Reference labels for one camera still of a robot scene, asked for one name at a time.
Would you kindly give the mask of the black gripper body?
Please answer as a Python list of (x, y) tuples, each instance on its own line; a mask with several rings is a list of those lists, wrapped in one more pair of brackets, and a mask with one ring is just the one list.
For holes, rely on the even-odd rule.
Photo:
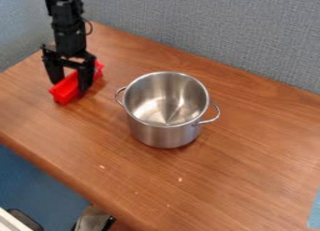
[(70, 25), (51, 24), (54, 30), (55, 44), (43, 46), (43, 62), (46, 67), (59, 65), (63, 57), (82, 58), (82, 66), (95, 65), (95, 56), (86, 50), (86, 28), (84, 21), (76, 21)]

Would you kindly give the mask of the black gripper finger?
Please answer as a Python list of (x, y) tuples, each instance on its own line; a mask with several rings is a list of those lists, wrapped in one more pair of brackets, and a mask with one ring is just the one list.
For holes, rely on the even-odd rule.
[(50, 81), (56, 84), (66, 77), (64, 68), (56, 60), (44, 58), (43, 61)]
[(82, 93), (84, 93), (92, 85), (94, 74), (95, 74), (94, 64), (86, 64), (84, 66), (79, 67), (79, 69), (78, 69), (78, 87), (79, 87), (79, 91)]

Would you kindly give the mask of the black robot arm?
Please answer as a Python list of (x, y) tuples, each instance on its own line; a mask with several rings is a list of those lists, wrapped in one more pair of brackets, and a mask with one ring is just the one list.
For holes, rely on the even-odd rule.
[(64, 67), (78, 72), (78, 90), (84, 93), (94, 82), (96, 56), (86, 50), (86, 37), (82, 0), (46, 0), (47, 14), (52, 18), (55, 44), (42, 45), (43, 63), (52, 84), (64, 78)]

